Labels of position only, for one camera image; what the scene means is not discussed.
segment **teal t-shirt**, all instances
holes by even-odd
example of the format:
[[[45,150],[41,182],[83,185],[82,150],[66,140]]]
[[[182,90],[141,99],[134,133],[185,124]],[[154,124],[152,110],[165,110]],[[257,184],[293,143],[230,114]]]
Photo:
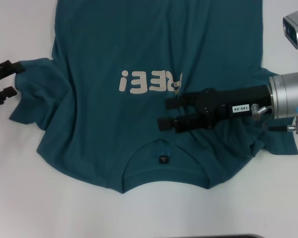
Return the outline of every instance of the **teal t-shirt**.
[[[22,62],[10,118],[46,131],[37,151],[62,173],[121,193],[161,180],[211,188],[261,149],[297,154],[291,132],[251,118],[181,134],[156,122],[185,114],[164,106],[182,92],[268,83],[261,0],[59,0],[55,32],[53,60]]]

